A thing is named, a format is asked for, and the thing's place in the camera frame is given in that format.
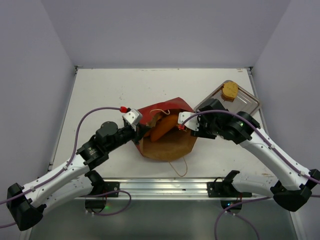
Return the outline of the long orange bread roll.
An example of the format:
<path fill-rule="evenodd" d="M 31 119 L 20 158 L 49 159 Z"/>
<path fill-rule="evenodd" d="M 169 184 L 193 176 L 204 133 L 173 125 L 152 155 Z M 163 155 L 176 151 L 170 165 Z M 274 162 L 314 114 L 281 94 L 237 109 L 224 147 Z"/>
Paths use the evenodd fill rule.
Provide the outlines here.
<path fill-rule="evenodd" d="M 171 114 L 161 119 L 150 132 L 150 141 L 156 142 L 178 124 L 179 116 Z"/>

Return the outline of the red brown paper bag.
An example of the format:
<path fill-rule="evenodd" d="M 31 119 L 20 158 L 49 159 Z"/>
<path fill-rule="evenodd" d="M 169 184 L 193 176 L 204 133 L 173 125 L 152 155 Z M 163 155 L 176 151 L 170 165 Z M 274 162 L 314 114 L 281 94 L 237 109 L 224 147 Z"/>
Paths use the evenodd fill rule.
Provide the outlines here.
<path fill-rule="evenodd" d="M 139 153 L 148 159 L 168 162 L 183 159 L 191 153 L 197 138 L 191 136 L 191 131 L 179 129 L 178 124 L 155 142 L 151 142 L 150 133 L 157 123 L 169 115 L 179 115 L 180 112 L 193 112 L 189 104 L 180 97 L 145 106 L 138 110 L 142 114 L 141 125 L 151 127 L 144 138 L 135 145 Z"/>

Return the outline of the round sliced bread piece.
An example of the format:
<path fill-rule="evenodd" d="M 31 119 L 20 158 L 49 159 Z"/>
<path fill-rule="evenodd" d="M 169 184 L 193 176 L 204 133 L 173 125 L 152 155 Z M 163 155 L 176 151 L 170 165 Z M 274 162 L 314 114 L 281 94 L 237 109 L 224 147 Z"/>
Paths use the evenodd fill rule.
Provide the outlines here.
<path fill-rule="evenodd" d="M 238 84 L 233 81 L 227 81 L 222 85 L 221 96 L 225 101 L 233 102 L 238 96 Z"/>

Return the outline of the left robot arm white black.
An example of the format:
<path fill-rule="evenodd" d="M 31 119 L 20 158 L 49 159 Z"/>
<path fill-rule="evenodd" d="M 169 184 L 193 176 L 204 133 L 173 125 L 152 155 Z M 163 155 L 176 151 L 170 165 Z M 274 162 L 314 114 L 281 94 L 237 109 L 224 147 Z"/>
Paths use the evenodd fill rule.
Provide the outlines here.
<path fill-rule="evenodd" d="M 15 225 L 25 231 L 41 221 L 53 208 L 82 196 L 101 197 L 107 192 L 103 178 L 94 170 L 109 159 L 110 152 L 127 142 L 138 143 L 150 128 L 129 124 L 119 128 L 115 122 L 104 122 L 75 155 L 33 182 L 11 185 L 6 206 Z"/>

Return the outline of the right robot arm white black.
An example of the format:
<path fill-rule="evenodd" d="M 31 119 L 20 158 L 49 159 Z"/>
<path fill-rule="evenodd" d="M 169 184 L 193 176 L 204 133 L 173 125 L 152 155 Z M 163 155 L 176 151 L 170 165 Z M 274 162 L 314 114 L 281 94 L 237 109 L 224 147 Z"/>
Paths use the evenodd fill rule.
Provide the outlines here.
<path fill-rule="evenodd" d="M 285 153 L 250 114 L 244 111 L 232 113 L 217 99 L 205 101 L 183 123 L 195 137 L 215 139 L 220 136 L 241 146 L 276 177 L 263 180 L 232 170 L 222 182 L 212 184 L 218 195 L 258 194 L 274 199 L 285 210 L 296 212 L 307 203 L 312 189 L 320 183 L 319 170 L 308 169 Z"/>

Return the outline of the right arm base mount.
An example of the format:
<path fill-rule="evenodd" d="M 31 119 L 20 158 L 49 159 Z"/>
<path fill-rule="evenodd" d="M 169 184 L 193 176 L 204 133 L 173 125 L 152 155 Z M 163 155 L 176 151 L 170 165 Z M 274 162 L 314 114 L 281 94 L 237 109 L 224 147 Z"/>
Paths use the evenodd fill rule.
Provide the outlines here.
<path fill-rule="evenodd" d="M 240 203 L 243 198 L 251 198 L 250 192 L 240 192 L 232 185 L 235 175 L 228 174 L 226 177 L 217 177 L 206 183 L 209 198 L 219 198 L 223 209 Z"/>

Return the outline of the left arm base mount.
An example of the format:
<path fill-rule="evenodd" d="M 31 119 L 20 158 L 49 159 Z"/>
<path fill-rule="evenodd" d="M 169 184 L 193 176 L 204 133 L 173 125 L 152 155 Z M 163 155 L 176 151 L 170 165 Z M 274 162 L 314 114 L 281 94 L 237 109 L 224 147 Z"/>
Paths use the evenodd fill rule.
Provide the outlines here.
<path fill-rule="evenodd" d="M 101 195 L 120 189 L 120 183 L 118 181 L 105 181 L 103 185 L 95 186 L 88 194 L 89 196 Z M 101 213 L 107 206 L 107 198 L 117 198 L 118 193 L 112 193 L 101 196 L 99 199 L 92 200 L 86 199 L 84 202 L 85 209 L 93 213 Z"/>

